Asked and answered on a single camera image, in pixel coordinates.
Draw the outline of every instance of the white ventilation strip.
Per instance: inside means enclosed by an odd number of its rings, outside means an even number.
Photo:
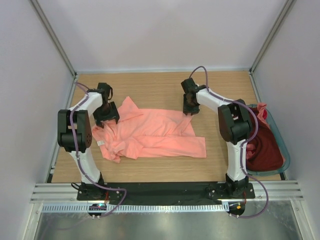
[[[42,213],[104,213],[112,210],[115,205],[107,205],[106,210],[90,210],[92,203],[45,203]],[[114,213],[194,213],[194,212],[227,212],[229,205],[223,202],[220,205],[198,206],[137,206],[120,205]]]

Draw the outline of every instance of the gray floor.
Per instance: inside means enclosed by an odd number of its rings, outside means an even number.
[[[245,215],[264,202],[248,202]],[[261,216],[235,219],[225,212],[114,214],[88,219],[87,213],[43,213],[36,240],[302,240],[291,203],[270,202]]]

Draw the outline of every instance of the red cloth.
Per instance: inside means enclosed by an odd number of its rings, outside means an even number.
[[[256,116],[259,114],[259,110],[251,108]],[[255,121],[250,114],[250,119],[253,126],[253,131],[255,130]],[[284,163],[283,157],[279,150],[278,144],[276,142],[275,136],[269,129],[269,126],[260,120],[258,120],[258,133],[253,140],[248,142],[248,145],[254,146],[254,151],[246,159],[246,168],[251,171],[264,172],[273,171],[281,168]]]

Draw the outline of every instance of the wood surface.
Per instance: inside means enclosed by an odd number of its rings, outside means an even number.
[[[183,89],[181,82],[189,72],[156,73],[108,73],[82,74],[78,82],[90,88],[98,83],[108,83],[113,88],[112,101],[119,107],[126,96],[130,96],[141,109],[169,109],[182,111]],[[204,72],[193,76],[197,84],[205,84]],[[243,99],[247,104],[257,103],[247,71],[209,72],[209,86],[216,93],[230,99]],[[75,105],[84,93],[76,88],[72,100]],[[157,157],[137,160],[126,157],[120,163],[102,157],[97,142],[93,139],[91,150],[104,181],[108,182],[202,182],[224,181],[228,168],[227,145],[218,129],[218,116],[206,106],[191,122],[197,136],[205,137],[207,158]],[[259,177],[261,180],[280,180],[279,175]],[[60,149],[52,178],[53,183],[80,182],[81,177],[75,161]]]

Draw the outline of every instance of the teal basket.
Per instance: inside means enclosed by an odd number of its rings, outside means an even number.
[[[250,104],[250,105],[248,105],[248,107],[256,108],[257,105]],[[284,143],[284,140],[282,139],[282,137],[280,135],[279,129],[278,129],[271,113],[268,110],[266,110],[266,111],[267,111],[266,122],[270,126],[270,130],[274,135],[275,141],[278,144],[280,152],[281,152],[282,156],[284,157],[285,161],[284,161],[282,167],[278,168],[277,170],[273,170],[273,171],[250,171],[247,169],[248,174],[254,175],[254,176],[271,176],[271,175],[280,174],[280,173],[283,173],[285,170],[287,170],[290,165],[290,155],[288,153],[288,150],[287,150],[287,147]]]

